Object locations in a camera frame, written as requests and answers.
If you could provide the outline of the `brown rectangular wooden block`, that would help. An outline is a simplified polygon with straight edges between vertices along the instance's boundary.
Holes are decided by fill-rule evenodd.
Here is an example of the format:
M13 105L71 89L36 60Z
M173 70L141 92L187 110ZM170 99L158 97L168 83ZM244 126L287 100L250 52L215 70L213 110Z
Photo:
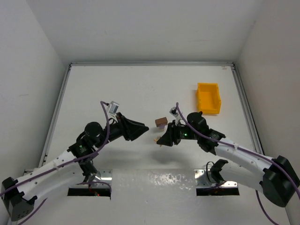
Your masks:
M166 117L162 117L155 120L156 127L166 126L168 124L168 120Z

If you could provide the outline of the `yellow plastic bin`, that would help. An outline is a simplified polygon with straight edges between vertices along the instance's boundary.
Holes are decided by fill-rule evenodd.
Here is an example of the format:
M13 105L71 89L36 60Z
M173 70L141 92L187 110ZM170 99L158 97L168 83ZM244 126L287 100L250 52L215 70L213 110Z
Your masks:
M217 83L198 83L196 91L197 110L204 114L219 114L221 98Z

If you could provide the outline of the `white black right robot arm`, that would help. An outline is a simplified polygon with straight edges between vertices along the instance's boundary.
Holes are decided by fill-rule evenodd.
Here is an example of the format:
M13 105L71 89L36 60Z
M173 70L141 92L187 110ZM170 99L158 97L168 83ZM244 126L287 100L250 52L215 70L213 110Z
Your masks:
M267 157L244 149L224 134L209 128L201 112L192 112L185 124L173 121L156 143L172 147L181 140L196 140L199 147L220 159L210 169L217 184L235 181L256 191L273 204L286 207L298 191L300 179L289 160L283 156Z

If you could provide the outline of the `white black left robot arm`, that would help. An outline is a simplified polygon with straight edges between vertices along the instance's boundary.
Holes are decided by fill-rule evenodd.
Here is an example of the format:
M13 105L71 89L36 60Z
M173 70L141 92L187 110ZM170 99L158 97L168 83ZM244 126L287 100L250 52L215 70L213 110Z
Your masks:
M93 181L98 173L92 163L97 150L120 137L134 141L148 130L145 124L127 119L120 112L105 128L98 122L88 123L76 142L54 160L25 176L3 180L0 197L10 220L24 219L34 210L35 203L52 194Z

